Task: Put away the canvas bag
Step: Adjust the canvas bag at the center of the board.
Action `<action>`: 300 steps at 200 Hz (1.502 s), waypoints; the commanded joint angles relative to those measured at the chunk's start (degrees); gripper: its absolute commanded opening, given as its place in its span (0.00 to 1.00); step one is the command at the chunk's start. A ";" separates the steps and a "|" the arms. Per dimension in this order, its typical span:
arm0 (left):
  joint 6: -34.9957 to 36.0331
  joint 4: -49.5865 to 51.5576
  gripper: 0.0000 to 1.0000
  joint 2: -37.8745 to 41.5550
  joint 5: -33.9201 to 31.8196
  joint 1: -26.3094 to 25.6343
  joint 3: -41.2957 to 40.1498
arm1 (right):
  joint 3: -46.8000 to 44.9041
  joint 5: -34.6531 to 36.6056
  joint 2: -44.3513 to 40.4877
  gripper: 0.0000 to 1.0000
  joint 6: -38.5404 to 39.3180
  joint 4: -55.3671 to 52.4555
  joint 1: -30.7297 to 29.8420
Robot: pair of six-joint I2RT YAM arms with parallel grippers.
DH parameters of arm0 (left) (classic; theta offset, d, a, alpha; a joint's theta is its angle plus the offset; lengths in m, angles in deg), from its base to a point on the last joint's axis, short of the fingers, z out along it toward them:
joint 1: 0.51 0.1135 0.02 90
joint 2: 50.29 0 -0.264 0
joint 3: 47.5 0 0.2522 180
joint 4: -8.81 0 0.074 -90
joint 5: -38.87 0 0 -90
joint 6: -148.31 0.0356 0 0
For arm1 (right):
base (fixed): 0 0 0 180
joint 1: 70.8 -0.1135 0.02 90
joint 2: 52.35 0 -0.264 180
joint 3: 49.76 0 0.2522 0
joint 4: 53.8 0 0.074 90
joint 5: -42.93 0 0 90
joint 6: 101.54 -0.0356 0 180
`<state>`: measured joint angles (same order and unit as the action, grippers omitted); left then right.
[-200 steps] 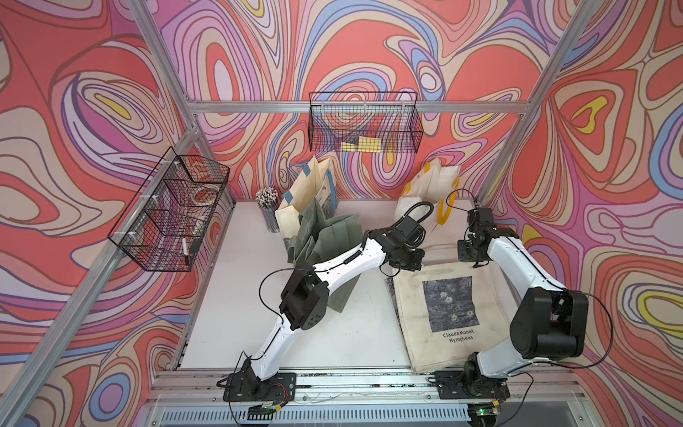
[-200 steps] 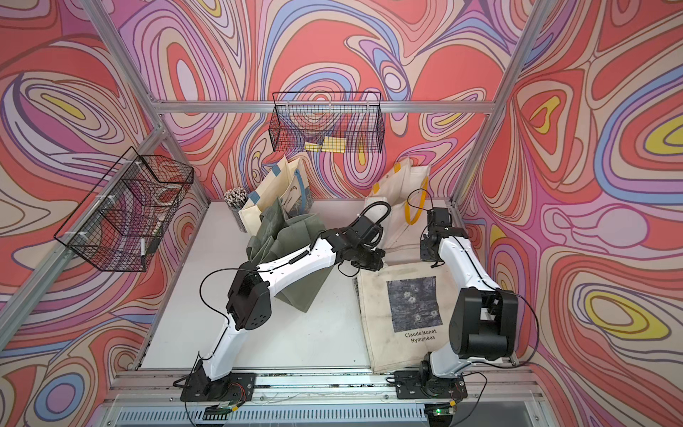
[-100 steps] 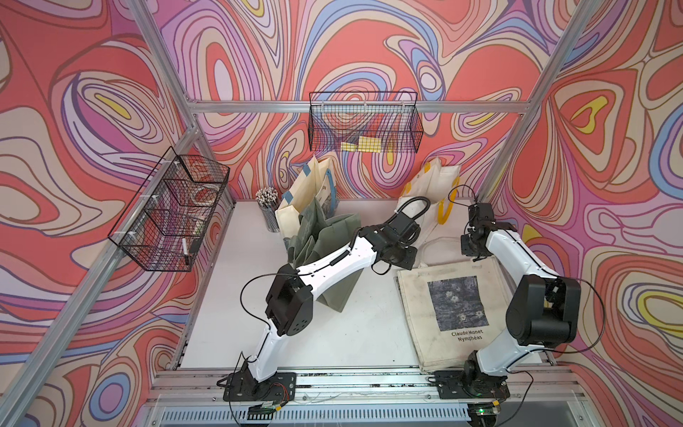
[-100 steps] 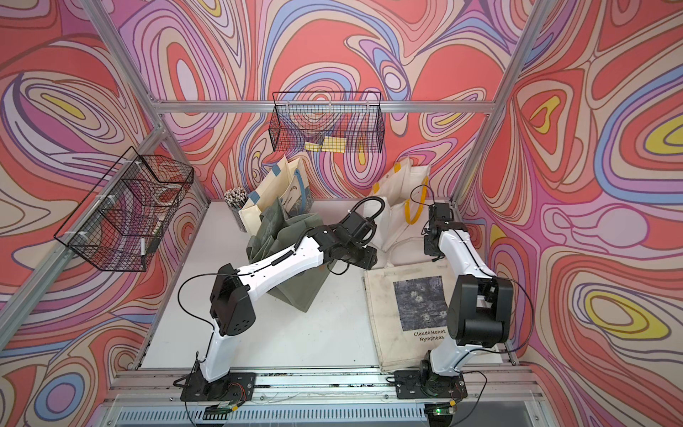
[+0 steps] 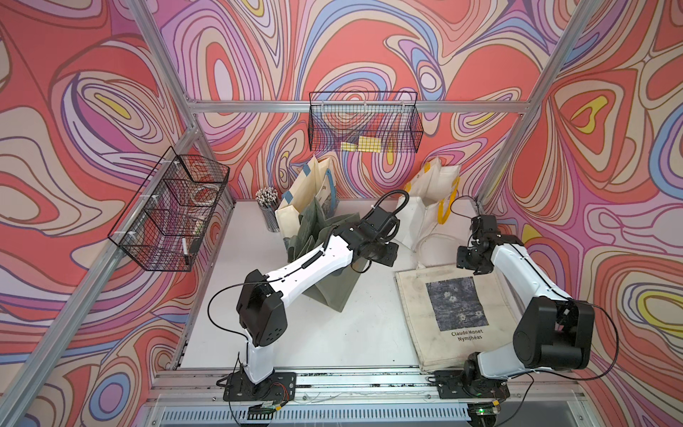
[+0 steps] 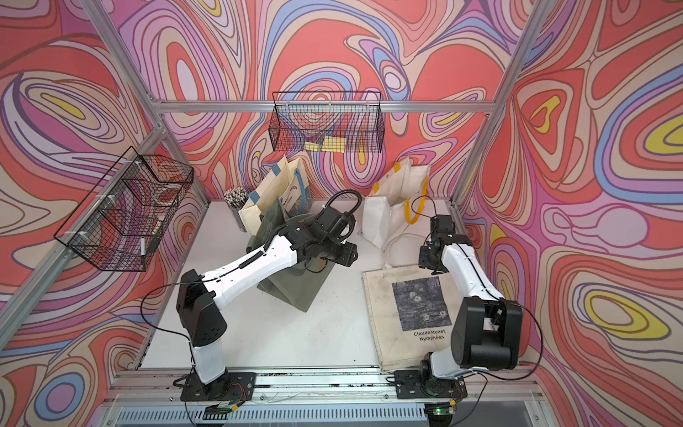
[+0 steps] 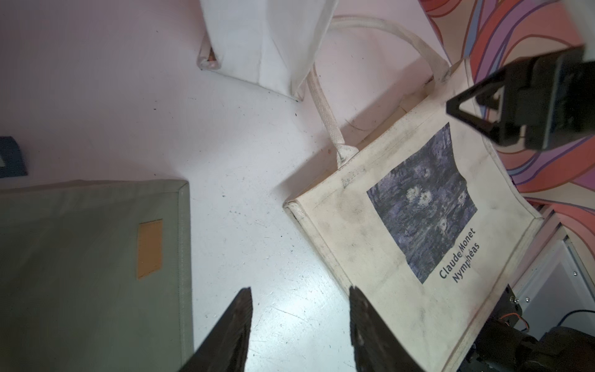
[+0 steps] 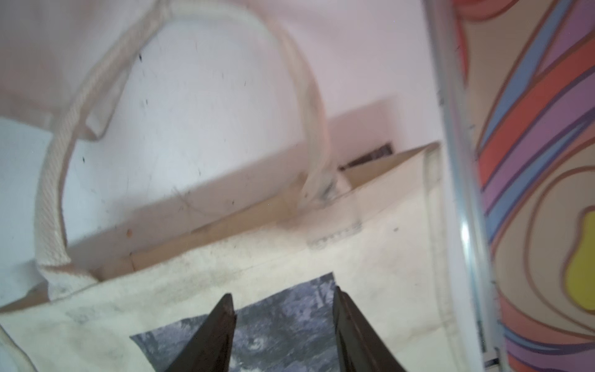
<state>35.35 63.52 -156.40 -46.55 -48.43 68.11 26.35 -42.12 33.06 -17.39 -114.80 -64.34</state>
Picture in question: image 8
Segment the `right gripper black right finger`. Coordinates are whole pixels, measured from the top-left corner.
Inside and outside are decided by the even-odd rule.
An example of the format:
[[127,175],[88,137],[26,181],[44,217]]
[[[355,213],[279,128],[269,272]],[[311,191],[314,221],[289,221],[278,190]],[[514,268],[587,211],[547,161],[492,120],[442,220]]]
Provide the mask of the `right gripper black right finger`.
[[339,286],[333,295],[333,323],[342,372],[406,372],[350,295]]

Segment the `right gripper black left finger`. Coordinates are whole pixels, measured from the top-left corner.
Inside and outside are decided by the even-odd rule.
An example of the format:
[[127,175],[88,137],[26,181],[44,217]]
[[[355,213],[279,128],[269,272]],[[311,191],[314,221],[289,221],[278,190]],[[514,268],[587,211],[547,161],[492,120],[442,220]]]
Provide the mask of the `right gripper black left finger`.
[[225,294],[209,313],[166,372],[227,372],[237,315],[233,298]]

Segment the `cream bag with yellow handles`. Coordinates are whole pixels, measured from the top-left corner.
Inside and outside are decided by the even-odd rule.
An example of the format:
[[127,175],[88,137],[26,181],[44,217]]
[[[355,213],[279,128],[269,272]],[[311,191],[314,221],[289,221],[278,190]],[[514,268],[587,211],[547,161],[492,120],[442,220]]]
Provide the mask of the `cream bag with yellow handles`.
[[1,116],[53,132],[101,57],[152,1],[3,1]]

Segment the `cream canvas bag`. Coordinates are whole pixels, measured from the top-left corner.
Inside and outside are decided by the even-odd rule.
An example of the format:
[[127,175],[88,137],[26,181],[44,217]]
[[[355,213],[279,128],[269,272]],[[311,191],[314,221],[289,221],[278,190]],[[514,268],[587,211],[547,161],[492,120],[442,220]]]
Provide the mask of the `cream canvas bag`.
[[[98,271],[80,268],[66,248],[61,210],[78,127],[166,23],[201,16],[247,23],[277,44],[308,141],[308,173],[190,236]],[[229,370],[337,370],[339,286],[406,371],[465,371],[442,176],[437,143],[340,171],[316,80],[283,29],[226,2],[155,2],[57,122],[34,217],[47,291],[1,311],[1,346],[20,371],[166,370],[230,293],[237,320]]]

